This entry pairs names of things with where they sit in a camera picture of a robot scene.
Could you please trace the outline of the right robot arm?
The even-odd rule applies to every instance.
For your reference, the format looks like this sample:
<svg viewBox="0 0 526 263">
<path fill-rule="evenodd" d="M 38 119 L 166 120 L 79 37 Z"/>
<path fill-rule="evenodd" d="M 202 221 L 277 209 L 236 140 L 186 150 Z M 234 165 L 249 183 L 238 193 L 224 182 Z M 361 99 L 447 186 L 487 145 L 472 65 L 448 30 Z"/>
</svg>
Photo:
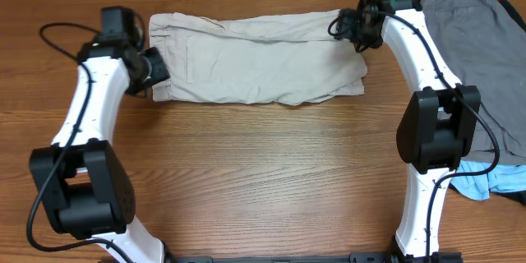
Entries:
<svg viewBox="0 0 526 263">
<path fill-rule="evenodd" d="M 438 230 L 451 176 L 468 154 L 481 103 L 446 66 L 428 32 L 419 0 L 359 0 L 330 24 L 356 52 L 387 44 L 412 91 L 396 132 L 408 165 L 404 212 L 389 251 L 353 253 L 352 262 L 460 262 L 439 250 Z"/>
</svg>

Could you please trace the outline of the beige shorts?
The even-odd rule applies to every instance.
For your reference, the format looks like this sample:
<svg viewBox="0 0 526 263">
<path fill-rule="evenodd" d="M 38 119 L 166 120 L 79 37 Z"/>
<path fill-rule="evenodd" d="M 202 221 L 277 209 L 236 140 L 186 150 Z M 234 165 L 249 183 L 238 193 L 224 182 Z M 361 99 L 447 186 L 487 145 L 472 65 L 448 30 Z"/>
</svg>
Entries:
<svg viewBox="0 0 526 263">
<path fill-rule="evenodd" d="M 299 105 L 364 94 L 367 65 L 328 34 L 337 11 L 217 21 L 182 13 L 150 18 L 150 45 L 170 78 L 156 101 Z"/>
</svg>

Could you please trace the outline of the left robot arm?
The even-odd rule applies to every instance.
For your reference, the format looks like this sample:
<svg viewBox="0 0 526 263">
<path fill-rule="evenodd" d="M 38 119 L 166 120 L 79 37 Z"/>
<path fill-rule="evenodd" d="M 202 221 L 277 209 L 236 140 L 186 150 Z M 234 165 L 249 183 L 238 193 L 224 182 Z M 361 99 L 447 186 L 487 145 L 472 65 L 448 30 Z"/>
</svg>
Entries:
<svg viewBox="0 0 526 263">
<path fill-rule="evenodd" d="M 170 75 L 159 50 L 145 47 L 145 22 L 131 8 L 105 7 L 101 21 L 72 56 L 78 80 L 62 127 L 31 153 L 38 193 L 26 239 L 45 252 L 98 245 L 117 262 L 173 262 L 136 217 L 132 182 L 112 147 L 122 97 L 147 98 Z"/>
</svg>

